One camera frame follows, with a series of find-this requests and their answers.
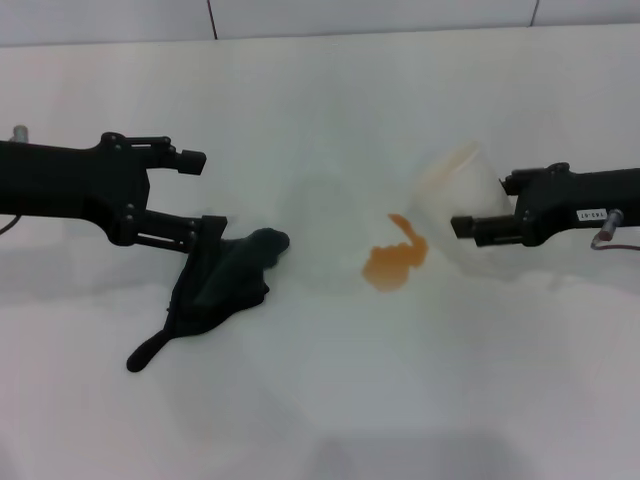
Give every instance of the white table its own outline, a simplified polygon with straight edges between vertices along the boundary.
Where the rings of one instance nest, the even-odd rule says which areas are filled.
[[[402,240],[386,214],[413,174],[471,138],[501,176],[637,166],[640,26],[16,48],[0,65],[2,135],[169,135],[209,161],[154,172],[151,208],[292,238],[264,305],[134,375],[183,257],[80,221],[2,236],[0,478],[638,478],[640,256],[592,254],[580,231],[493,250],[493,273],[435,245],[390,294],[358,272]]]

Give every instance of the translucent plastic cup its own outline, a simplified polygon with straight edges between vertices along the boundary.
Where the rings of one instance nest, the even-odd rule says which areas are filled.
[[[511,202],[478,142],[470,142],[429,165],[414,187],[413,205],[447,237],[455,237],[452,217],[513,213]]]

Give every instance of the metal pin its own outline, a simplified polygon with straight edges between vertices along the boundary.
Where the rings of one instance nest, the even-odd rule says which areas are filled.
[[[607,219],[602,225],[602,228],[594,238],[594,241],[597,239],[601,242],[610,242],[613,240],[613,234],[616,232],[616,228],[622,225],[622,221],[624,220],[624,215],[617,208],[611,210],[609,215],[607,215]]]

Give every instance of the sticker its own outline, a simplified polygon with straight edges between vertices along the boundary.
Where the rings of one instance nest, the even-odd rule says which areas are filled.
[[[581,222],[592,222],[594,220],[606,220],[607,210],[605,208],[598,208],[595,210],[578,210],[578,220]]]

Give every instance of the spill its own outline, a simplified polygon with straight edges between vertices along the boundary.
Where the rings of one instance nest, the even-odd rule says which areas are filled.
[[[422,265],[429,251],[426,239],[413,230],[409,220],[395,213],[389,214],[389,218],[409,238],[411,245],[403,242],[371,249],[362,276],[380,292],[392,292],[407,283],[409,268]]]

